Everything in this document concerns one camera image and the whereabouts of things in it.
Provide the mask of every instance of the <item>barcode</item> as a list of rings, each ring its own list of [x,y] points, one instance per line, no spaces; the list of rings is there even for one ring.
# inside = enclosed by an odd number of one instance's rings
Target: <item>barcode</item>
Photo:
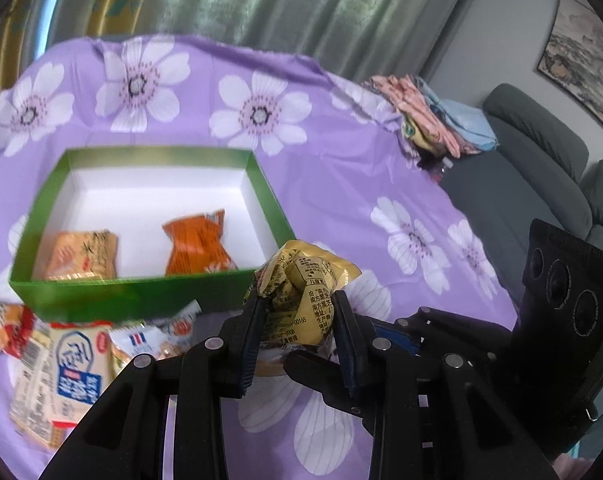
[[[34,367],[37,364],[37,359],[39,358],[39,352],[41,352],[41,347],[30,339],[24,348],[24,352],[22,353],[22,363],[24,366],[30,368],[30,370],[34,370]]]

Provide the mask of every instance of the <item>camera lens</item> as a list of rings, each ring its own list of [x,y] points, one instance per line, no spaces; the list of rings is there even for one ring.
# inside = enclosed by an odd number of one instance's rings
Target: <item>camera lens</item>
[[[531,256],[531,276],[534,280],[541,276],[543,271],[543,254],[540,248],[536,248]]]
[[[580,336],[587,336],[595,328],[598,316],[597,297],[590,291],[585,290],[579,294],[575,303],[575,313],[573,314],[573,323],[575,331]]]
[[[553,308],[562,308],[570,293],[570,272],[566,264],[555,260],[550,266],[546,294]]]

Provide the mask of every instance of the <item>purple tablecloth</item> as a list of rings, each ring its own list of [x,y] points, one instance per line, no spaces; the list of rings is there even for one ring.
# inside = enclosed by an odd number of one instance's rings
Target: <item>purple tablecloth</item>
[[[195,37],[58,44],[0,96],[0,300],[14,298],[7,278],[25,215],[65,149],[200,144],[254,150],[297,237],[363,270],[347,291],[359,312],[395,319],[431,305],[511,328],[513,305],[481,243],[401,154],[397,120],[307,57]],[[200,317],[198,330],[219,319]],[[0,455],[31,480],[50,454],[8,418],[7,360]],[[223,414],[230,478],[368,477],[372,440],[360,422],[286,376],[255,378]]]

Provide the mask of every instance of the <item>white snack package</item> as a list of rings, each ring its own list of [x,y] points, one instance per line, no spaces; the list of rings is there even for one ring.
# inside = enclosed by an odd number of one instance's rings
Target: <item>white snack package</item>
[[[74,428],[112,381],[110,323],[51,327],[51,418],[58,428]]]
[[[115,375],[139,354],[166,359],[187,352],[194,345],[194,320],[201,312],[193,301],[169,319],[141,322],[110,330],[112,369]]]

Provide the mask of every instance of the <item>white flower pattern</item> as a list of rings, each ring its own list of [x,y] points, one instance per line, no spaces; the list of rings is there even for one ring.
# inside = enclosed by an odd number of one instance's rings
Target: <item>white flower pattern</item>
[[[414,273],[421,264],[424,280],[433,291],[441,294],[450,290],[443,269],[451,263],[441,247],[434,244],[435,238],[420,220],[412,222],[399,202],[385,196],[377,200],[371,220],[390,235],[388,252],[404,274]]]
[[[230,109],[217,110],[210,116],[210,133],[217,139],[230,139],[230,148],[255,150],[261,147],[273,156],[285,144],[303,144],[308,140],[306,130],[297,123],[312,110],[306,92],[288,92],[284,79],[254,72],[252,89],[236,75],[219,81],[219,95]]]
[[[399,146],[401,147],[401,152],[403,153],[406,159],[406,168],[408,170],[412,170],[412,168],[417,168],[417,164],[421,160],[421,155],[415,148],[415,145],[411,140],[405,139],[401,134],[401,131],[397,133],[399,138]]]
[[[489,300],[497,294],[495,269],[486,258],[484,246],[476,237],[468,220],[463,219],[458,224],[448,227],[448,235],[453,242],[453,248],[467,264],[469,275],[475,283],[478,283],[481,291]]]
[[[0,150],[13,156],[31,140],[41,140],[72,117],[75,96],[55,92],[64,79],[62,64],[46,63],[34,78],[23,77],[9,92],[0,94]]]
[[[12,256],[12,259],[10,263],[8,263],[6,268],[0,272],[0,302],[3,303],[23,303],[22,299],[16,294],[14,290],[12,290],[9,280],[10,274],[12,273],[12,261],[14,260],[14,256],[17,253],[19,242],[21,241],[21,237],[24,233],[24,228],[27,221],[27,215],[21,216],[8,231],[8,251]]]
[[[314,245],[333,252],[321,242]],[[390,315],[390,291],[371,270],[364,270],[344,290],[355,312],[377,319]],[[303,386],[286,375],[255,377],[238,402],[241,426],[250,433],[267,430],[287,415],[302,391]],[[334,471],[353,445],[355,422],[350,413],[327,406],[321,394],[312,392],[295,425],[293,446],[299,463],[316,476]]]
[[[96,95],[94,113],[109,117],[117,113],[112,132],[145,132],[148,115],[169,123],[179,115],[180,104],[169,86],[183,82],[190,75],[190,54],[171,54],[174,37],[154,36],[142,49],[142,38],[123,43],[121,57],[104,52],[108,79]]]
[[[335,88],[330,91],[333,107],[338,110],[350,110],[351,116],[358,123],[367,124],[373,120],[383,122],[393,113],[392,105],[382,96],[375,95],[361,85],[338,75],[329,73],[328,76],[335,84]]]

